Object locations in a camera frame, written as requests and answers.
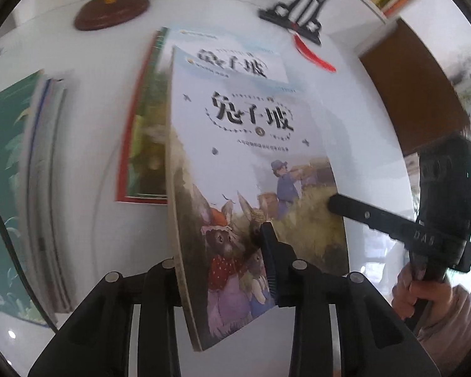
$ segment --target book cover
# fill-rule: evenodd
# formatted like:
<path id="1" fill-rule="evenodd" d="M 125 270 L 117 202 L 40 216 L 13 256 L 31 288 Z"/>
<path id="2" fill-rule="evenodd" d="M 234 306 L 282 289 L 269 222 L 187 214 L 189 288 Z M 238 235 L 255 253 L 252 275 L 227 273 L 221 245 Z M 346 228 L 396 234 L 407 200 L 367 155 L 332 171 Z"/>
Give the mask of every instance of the book cover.
<path id="1" fill-rule="evenodd" d="M 166 204 L 165 139 L 168 77 L 175 46 L 220 69 L 288 82 L 273 51 L 241 43 L 232 36 L 162 28 L 143 65 L 122 144 L 117 201 Z"/>
<path id="2" fill-rule="evenodd" d="M 170 87 L 170 239 L 192 345 L 204 350 L 273 306 L 251 233 L 321 270 L 349 271 L 337 192 L 310 104 L 287 84 L 206 65 L 175 49 Z"/>
<path id="3" fill-rule="evenodd" d="M 28 276 L 23 243 L 27 241 L 19 222 L 19 181 L 26 172 L 19 169 L 23 147 L 29 146 L 26 120 L 35 118 L 43 73 L 36 72 L 0 92 L 0 215 L 4 220 L 18 259 Z M 0 236 L 0 311 L 39 325 L 45 320 L 30 299 Z"/>

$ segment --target wooden globe base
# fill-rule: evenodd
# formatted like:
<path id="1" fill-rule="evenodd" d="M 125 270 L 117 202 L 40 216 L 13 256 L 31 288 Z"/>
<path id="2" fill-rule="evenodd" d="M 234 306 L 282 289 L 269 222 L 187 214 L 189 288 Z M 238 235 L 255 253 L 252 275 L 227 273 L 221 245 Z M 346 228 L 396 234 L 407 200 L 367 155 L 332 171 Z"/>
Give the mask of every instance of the wooden globe base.
<path id="1" fill-rule="evenodd" d="M 81 31 L 113 27 L 143 14 L 149 6 L 149 0 L 91 0 L 75 17 L 74 26 Z"/>

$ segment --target teal book cover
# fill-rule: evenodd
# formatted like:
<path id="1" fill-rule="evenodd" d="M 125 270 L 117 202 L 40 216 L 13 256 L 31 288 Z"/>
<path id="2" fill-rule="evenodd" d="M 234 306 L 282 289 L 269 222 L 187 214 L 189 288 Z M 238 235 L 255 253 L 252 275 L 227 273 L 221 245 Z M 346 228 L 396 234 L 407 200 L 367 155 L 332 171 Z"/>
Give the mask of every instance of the teal book cover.
<path id="1" fill-rule="evenodd" d="M 41 78 L 36 72 L 0 92 L 0 215 L 13 242 L 23 270 L 25 267 L 17 191 L 19 157 L 23 147 L 24 128 L 30 102 Z M 0 311 L 10 316 L 45 325 L 30 296 L 21 283 L 5 244 L 0 236 Z"/>

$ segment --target rabbit illustration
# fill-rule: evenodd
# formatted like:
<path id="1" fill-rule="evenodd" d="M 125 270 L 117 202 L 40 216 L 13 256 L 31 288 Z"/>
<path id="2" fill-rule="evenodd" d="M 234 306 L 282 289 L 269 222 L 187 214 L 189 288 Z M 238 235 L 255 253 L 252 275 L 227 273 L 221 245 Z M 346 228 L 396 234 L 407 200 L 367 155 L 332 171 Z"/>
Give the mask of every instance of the rabbit illustration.
<path id="1" fill-rule="evenodd" d="M 251 275 L 250 310 L 252 318 L 257 318 L 274 306 L 269 290 L 269 283 L 265 274 L 262 253 L 257 250 L 246 263 L 247 271 Z"/>
<path id="2" fill-rule="evenodd" d="M 244 245 L 230 226 L 234 203 L 221 210 L 211 208 L 194 186 L 193 199 L 202 220 L 201 233 L 210 258 L 207 314 L 211 336 L 223 338 L 251 320 L 250 302 L 241 290 L 240 277 L 247 271 Z"/>

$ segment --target man in blue clothes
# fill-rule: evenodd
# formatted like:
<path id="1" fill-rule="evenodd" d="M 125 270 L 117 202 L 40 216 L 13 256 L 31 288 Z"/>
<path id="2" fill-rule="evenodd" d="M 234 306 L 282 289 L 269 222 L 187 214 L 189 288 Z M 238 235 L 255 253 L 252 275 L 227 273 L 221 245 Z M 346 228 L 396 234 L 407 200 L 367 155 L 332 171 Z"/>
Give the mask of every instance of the man in blue clothes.
<path id="1" fill-rule="evenodd" d="M 277 219 L 282 219 L 288 212 L 289 207 L 298 199 L 298 191 L 295 181 L 300 180 L 300 170 L 288 171 L 288 163 L 274 160 L 270 164 L 277 179 L 277 200 L 279 201 Z"/>

